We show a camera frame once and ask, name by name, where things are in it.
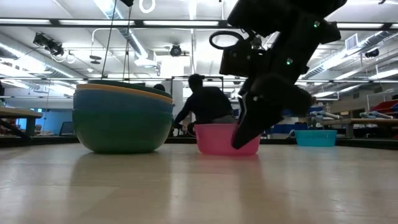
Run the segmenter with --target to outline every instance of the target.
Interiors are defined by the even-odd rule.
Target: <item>man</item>
[[[195,114],[197,123],[200,124],[235,122],[231,103],[218,87],[203,87],[203,78],[199,74],[191,75],[188,83],[192,95],[175,118],[175,126],[179,126],[179,123],[188,116],[190,111]]]
[[[164,86],[162,84],[156,84],[154,86],[154,89],[160,90],[160,91],[166,91],[166,89],[164,88]]]

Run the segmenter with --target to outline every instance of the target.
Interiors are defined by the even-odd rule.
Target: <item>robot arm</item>
[[[239,95],[242,113],[232,139],[239,149],[281,121],[282,111],[289,109],[305,114],[312,104],[311,96],[295,86],[319,44],[340,40],[336,23],[324,17],[346,3],[346,0],[239,0],[228,23],[249,34],[247,39],[231,31],[218,31],[210,44],[224,50],[220,73],[247,77]],[[268,50],[258,47],[258,38],[279,31]],[[233,35],[238,42],[230,47],[214,44],[217,35]]]

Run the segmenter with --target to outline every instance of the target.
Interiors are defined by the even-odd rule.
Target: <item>table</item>
[[[398,126],[398,119],[361,119],[361,118],[346,118],[329,121],[321,121],[321,125],[337,125],[346,124],[346,136],[354,138],[354,124],[377,124],[385,126]]]
[[[0,107],[0,125],[10,129],[23,139],[30,139],[30,137],[34,135],[36,119],[41,117],[43,117],[42,113],[29,109]],[[26,118],[26,132],[23,133],[15,126],[3,121],[3,118]]]

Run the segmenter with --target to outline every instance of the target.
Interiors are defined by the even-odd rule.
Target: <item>pink plastic tub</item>
[[[195,132],[199,151],[203,154],[219,156],[251,156],[257,153],[260,136],[240,149],[231,146],[236,124],[196,124]]]

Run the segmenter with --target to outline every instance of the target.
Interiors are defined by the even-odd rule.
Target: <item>teal plastic tub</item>
[[[299,146],[333,147],[336,144],[336,130],[304,130],[294,133]]]

